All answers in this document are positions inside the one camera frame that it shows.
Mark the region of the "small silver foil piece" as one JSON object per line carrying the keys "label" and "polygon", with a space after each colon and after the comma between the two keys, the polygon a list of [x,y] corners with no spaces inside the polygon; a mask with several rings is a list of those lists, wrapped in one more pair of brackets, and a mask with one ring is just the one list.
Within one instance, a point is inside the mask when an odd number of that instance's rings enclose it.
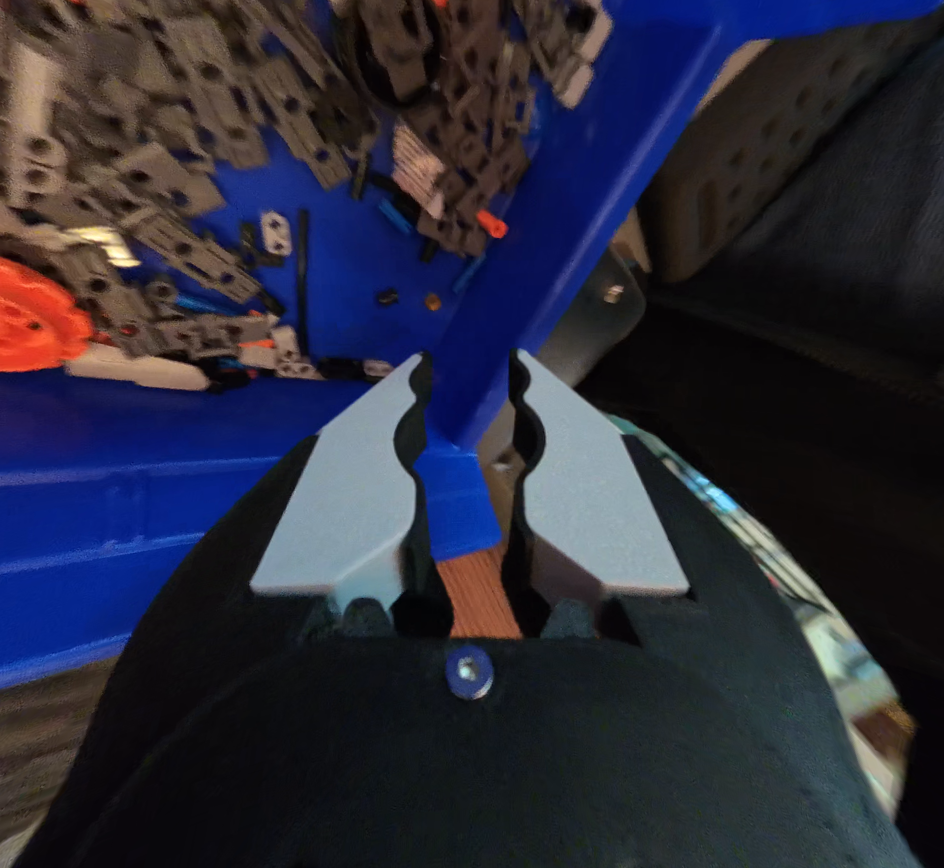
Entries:
{"label": "small silver foil piece", "polygon": [[402,121],[397,121],[393,130],[392,156],[391,176],[396,185],[429,217],[440,220],[445,206],[440,185],[444,163]]}

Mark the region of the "orange sprocket wheel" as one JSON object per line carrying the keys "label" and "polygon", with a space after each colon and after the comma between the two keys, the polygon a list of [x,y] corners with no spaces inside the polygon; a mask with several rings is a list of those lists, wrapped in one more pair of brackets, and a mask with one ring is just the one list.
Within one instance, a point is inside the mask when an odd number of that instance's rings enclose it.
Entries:
{"label": "orange sprocket wheel", "polygon": [[73,296],[40,272],[1,259],[1,371],[57,368],[83,355],[94,330]]}

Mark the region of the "person's leg in blue jeans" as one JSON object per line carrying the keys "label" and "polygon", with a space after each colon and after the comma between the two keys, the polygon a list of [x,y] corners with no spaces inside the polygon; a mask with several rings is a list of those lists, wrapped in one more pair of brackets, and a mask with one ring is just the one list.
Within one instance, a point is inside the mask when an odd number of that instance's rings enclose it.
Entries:
{"label": "person's leg in blue jeans", "polygon": [[847,118],[684,286],[797,322],[942,319],[942,42]]}

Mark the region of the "pile of grey building pieces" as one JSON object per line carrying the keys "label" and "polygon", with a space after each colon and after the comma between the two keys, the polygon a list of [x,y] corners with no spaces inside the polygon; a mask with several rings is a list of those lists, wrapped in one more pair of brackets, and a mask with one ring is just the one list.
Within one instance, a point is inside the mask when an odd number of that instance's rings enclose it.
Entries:
{"label": "pile of grey building pieces", "polygon": [[[275,130],[322,189],[381,190],[423,261],[478,265],[531,164],[533,82],[576,108],[613,28],[604,0],[2,0],[2,258],[88,314],[72,376],[376,384],[384,360],[300,353],[298,211],[197,228],[228,205],[217,167],[268,166]],[[392,179],[397,121],[445,165],[440,220]]]}

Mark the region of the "long black axle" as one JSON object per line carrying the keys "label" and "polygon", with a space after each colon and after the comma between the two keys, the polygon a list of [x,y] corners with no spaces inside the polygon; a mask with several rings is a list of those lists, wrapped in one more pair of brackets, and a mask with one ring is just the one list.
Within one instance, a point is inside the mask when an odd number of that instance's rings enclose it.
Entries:
{"label": "long black axle", "polygon": [[308,277],[309,277],[309,252],[310,252],[310,211],[307,208],[299,208],[297,216],[296,230],[296,307],[297,307],[297,326],[296,335],[299,344],[300,353],[303,356],[310,355],[310,335],[309,335],[309,300],[308,300]]}

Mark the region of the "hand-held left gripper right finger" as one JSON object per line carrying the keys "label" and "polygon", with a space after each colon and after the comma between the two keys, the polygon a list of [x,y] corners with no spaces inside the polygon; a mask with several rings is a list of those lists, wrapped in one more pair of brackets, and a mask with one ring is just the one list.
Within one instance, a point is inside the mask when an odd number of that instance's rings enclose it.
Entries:
{"label": "hand-held left gripper right finger", "polygon": [[684,597],[690,582],[618,426],[534,356],[509,358],[513,488],[504,591],[517,619],[563,601],[598,619],[619,597]]}

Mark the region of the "grey plate with screw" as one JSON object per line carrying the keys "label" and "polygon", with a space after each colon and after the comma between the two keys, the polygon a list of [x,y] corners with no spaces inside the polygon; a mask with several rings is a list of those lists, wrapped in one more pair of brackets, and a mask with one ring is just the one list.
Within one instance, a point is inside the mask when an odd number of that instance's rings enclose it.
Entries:
{"label": "grey plate with screw", "polygon": [[626,261],[607,249],[537,352],[537,360],[575,388],[638,325],[643,287]]}

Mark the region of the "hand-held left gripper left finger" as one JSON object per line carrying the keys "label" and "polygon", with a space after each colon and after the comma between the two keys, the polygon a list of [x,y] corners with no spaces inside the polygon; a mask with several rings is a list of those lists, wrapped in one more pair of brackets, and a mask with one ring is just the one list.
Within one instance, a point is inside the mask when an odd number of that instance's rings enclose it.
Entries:
{"label": "hand-held left gripper left finger", "polygon": [[255,595],[451,619],[416,471],[431,383],[431,356],[412,355],[321,429],[250,580]]}

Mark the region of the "blue plastic storage bin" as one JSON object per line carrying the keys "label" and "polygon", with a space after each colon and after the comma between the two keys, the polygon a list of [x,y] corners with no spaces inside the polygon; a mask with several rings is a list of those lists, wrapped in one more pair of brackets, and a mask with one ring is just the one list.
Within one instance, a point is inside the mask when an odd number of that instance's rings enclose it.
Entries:
{"label": "blue plastic storage bin", "polygon": [[[616,23],[574,111],[539,83],[531,170],[496,211],[509,237],[481,266],[376,209],[324,191],[275,130],[268,166],[220,164],[228,207],[200,220],[228,243],[274,208],[311,214],[309,335],[318,355],[433,356],[433,550],[497,536],[471,449],[500,409],[498,360],[543,342],[740,43],[926,16],[942,0],[604,0]],[[143,389],[62,370],[2,380],[2,686],[117,653],[159,585],[289,449],[363,383],[259,378],[224,395]]]}

